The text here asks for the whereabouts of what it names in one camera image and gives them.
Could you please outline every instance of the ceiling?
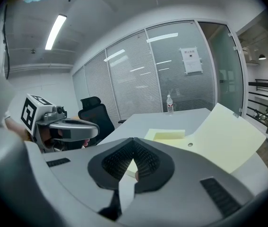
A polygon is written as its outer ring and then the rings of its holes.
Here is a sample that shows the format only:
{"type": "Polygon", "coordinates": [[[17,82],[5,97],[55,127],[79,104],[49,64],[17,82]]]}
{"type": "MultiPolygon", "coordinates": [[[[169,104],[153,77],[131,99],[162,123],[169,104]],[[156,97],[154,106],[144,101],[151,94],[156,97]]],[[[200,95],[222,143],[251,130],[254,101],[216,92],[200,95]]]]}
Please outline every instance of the ceiling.
{"type": "MultiPolygon", "coordinates": [[[[16,2],[7,12],[7,40],[11,66],[40,63],[73,65],[86,48],[129,18],[160,6],[195,3],[195,0],[42,0],[16,2]],[[68,18],[53,49],[45,45],[59,14],[68,18]]],[[[199,0],[198,4],[218,0],[199,0]]]]}
{"type": "Polygon", "coordinates": [[[262,12],[260,20],[240,34],[239,40],[246,61],[249,61],[251,57],[253,61],[257,61],[260,54],[264,54],[268,58],[268,12],[262,12]]]}
{"type": "Polygon", "coordinates": [[[207,40],[217,31],[217,29],[223,26],[214,23],[199,23],[199,24],[207,40]]]}

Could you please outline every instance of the door frame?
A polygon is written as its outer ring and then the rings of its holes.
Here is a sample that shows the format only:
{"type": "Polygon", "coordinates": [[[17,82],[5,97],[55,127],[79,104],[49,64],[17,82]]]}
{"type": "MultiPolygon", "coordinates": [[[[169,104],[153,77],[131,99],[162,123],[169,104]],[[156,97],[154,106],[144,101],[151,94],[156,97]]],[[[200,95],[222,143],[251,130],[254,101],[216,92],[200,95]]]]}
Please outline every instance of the door frame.
{"type": "Polygon", "coordinates": [[[239,55],[239,60],[241,64],[241,70],[242,70],[242,79],[243,79],[243,100],[242,100],[242,111],[241,111],[241,117],[246,118],[246,112],[247,112],[247,103],[248,103],[248,71],[247,71],[247,66],[243,54],[243,50],[241,47],[241,43],[239,41],[239,38],[236,33],[233,32],[229,24],[225,21],[220,21],[220,20],[215,20],[215,19],[196,19],[196,22],[204,22],[204,23],[214,23],[214,24],[221,24],[227,26],[228,30],[232,34],[233,41],[235,43],[235,46],[237,47],[238,55],[239,55]]]}
{"type": "Polygon", "coordinates": [[[212,65],[212,68],[213,68],[213,77],[214,77],[214,85],[215,85],[215,105],[218,103],[218,82],[217,82],[217,75],[216,75],[216,67],[215,67],[215,62],[214,62],[214,58],[213,58],[213,55],[212,55],[212,52],[210,50],[210,47],[209,47],[209,44],[208,44],[208,41],[205,37],[205,34],[203,33],[203,30],[199,24],[199,22],[197,20],[194,20],[198,30],[200,31],[202,37],[203,37],[203,40],[204,40],[204,43],[207,47],[207,51],[208,51],[208,54],[209,54],[209,58],[210,58],[210,62],[211,62],[211,65],[212,65]]]}

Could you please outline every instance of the white table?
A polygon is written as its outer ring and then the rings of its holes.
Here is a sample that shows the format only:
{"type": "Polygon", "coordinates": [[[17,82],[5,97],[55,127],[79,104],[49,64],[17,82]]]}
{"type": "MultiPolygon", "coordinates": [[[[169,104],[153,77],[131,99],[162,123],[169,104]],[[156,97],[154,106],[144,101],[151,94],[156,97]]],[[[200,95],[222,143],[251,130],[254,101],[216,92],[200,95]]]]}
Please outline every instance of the white table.
{"type": "MultiPolygon", "coordinates": [[[[122,138],[144,138],[149,129],[185,130],[185,135],[187,136],[195,132],[209,113],[208,109],[202,108],[177,111],[173,114],[134,114],[99,145],[122,138]]],[[[268,168],[257,153],[235,170],[232,175],[241,181],[254,195],[268,189],[268,168]]],[[[127,182],[135,182],[135,179],[130,176],[125,175],[124,178],[127,182]]]]}

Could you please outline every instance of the water bottle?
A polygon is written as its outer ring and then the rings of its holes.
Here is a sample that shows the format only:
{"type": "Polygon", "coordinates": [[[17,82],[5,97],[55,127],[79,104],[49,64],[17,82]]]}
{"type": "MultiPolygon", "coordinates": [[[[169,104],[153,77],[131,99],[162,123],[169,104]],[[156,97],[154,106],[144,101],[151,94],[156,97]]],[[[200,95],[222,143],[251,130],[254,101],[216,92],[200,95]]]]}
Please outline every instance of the water bottle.
{"type": "Polygon", "coordinates": [[[168,113],[173,113],[173,100],[171,99],[171,95],[167,95],[167,112],[168,113]]]}

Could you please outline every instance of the fluorescent light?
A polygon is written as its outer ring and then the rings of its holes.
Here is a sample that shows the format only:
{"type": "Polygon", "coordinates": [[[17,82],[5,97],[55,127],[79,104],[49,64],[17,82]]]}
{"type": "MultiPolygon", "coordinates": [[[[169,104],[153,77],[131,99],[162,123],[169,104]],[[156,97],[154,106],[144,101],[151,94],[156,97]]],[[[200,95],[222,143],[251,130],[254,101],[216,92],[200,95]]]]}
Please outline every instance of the fluorescent light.
{"type": "Polygon", "coordinates": [[[167,39],[167,38],[171,38],[171,37],[177,37],[177,36],[178,36],[178,33],[173,33],[173,34],[168,34],[168,35],[161,35],[161,36],[157,36],[157,37],[148,39],[147,42],[150,43],[150,42],[153,42],[153,41],[156,41],[156,40],[163,40],[163,39],[167,39]]]}
{"type": "Polygon", "coordinates": [[[143,74],[140,74],[140,75],[142,76],[142,75],[146,75],[146,74],[149,74],[149,73],[150,73],[150,72],[147,72],[147,73],[143,73],[143,74]]]}
{"type": "Polygon", "coordinates": [[[127,55],[122,56],[120,59],[115,60],[114,62],[111,62],[111,63],[110,63],[110,66],[111,66],[111,67],[114,67],[114,66],[120,64],[121,62],[126,61],[128,58],[129,58],[129,57],[128,57],[127,55]]]}
{"type": "Polygon", "coordinates": [[[109,61],[111,58],[114,58],[116,57],[117,55],[120,55],[121,53],[125,52],[125,50],[120,50],[118,52],[116,52],[115,54],[113,55],[110,55],[108,58],[104,59],[105,62],[109,61]]]}
{"type": "MultiPolygon", "coordinates": [[[[164,69],[161,69],[161,70],[167,70],[167,69],[169,69],[169,68],[164,68],[164,69]]],[[[158,71],[160,71],[160,70],[158,70],[158,71]]]]}
{"type": "Polygon", "coordinates": [[[171,62],[171,61],[163,61],[163,62],[159,62],[159,63],[156,63],[156,65],[163,64],[163,63],[167,63],[167,62],[171,62]]]}
{"type": "Polygon", "coordinates": [[[134,69],[134,70],[130,70],[130,72],[135,71],[135,70],[139,70],[139,69],[142,69],[142,68],[144,68],[144,66],[143,67],[139,67],[139,68],[134,69]]]}
{"type": "Polygon", "coordinates": [[[52,47],[53,47],[53,44],[55,42],[55,39],[56,39],[56,36],[58,34],[58,32],[60,31],[64,21],[66,21],[67,19],[67,16],[64,16],[64,15],[61,15],[59,14],[54,25],[53,25],[53,28],[50,32],[50,35],[49,35],[49,38],[48,38],[48,41],[47,41],[47,44],[45,46],[45,49],[46,50],[51,50],[52,47]]]}

